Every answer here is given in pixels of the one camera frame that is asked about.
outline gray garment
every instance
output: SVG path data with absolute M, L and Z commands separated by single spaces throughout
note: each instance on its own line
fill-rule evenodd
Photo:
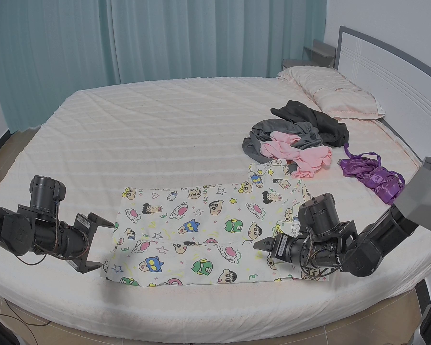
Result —
M 270 141 L 270 133 L 278 131 L 286 134 L 296 134 L 301 139 L 294 144 L 295 148 L 304 150 L 309 147 L 321 146 L 323 139 L 318 133 L 318 129 L 311 123 L 299 122 L 291 123 L 284 119 L 268 119 L 262 120 L 252 127 L 249 137 L 244 138 L 243 151 L 253 160 L 265 164 L 273 158 L 265 157 L 260 153 L 260 145 L 265 141 Z M 290 172 L 297 169 L 297 164 L 292 163 L 289 165 Z

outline cartoon print shirt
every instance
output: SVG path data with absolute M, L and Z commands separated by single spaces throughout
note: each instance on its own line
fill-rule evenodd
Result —
M 109 280 L 133 286 L 315 279 L 322 271 L 273 260 L 253 243 L 284 232 L 297 236 L 299 205 L 311 198 L 285 160 L 250 164 L 239 184 L 122 193 Z M 325 276 L 320 280 L 328 281 Z

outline pink garment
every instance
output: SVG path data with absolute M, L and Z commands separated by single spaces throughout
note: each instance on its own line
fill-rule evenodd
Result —
M 271 141 L 260 146 L 260 153 L 266 157 L 286 159 L 297 164 L 297 170 L 291 175 L 295 178 L 312 178 L 321 166 L 328 166 L 332 160 L 332 150 L 328 146 L 294 148 L 292 145 L 300 140 L 298 135 L 271 132 Z

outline green robot cartoon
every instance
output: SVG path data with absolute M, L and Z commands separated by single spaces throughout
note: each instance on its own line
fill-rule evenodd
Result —
M 239 233 L 241 232 L 242 228 L 243 228 L 243 222 L 236 218 L 233 218 L 225 222 L 225 231 L 228 231 L 229 233 Z
M 122 277 L 120 279 L 120 283 L 132 285 L 132 286 L 139 286 L 139 283 L 136 280 L 134 280 L 132 277 L 130 277 L 130 278 Z
M 212 271 L 212 262 L 208 261 L 206 258 L 201 258 L 193 264 L 192 271 L 196 272 L 198 275 L 209 275 Z

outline star print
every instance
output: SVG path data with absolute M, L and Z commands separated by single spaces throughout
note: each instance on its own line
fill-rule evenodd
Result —
M 164 248 L 164 246 L 162 246 L 161 248 L 157 248 L 157 250 L 158 250 L 158 253 L 166 254 L 166 252 L 167 252 L 169 249 L 165 249 L 165 248 Z
M 113 265 L 112 270 L 115 270 L 116 273 L 118 272 L 123 272 L 123 270 L 121 269 L 121 265 L 117 266 L 117 265 Z

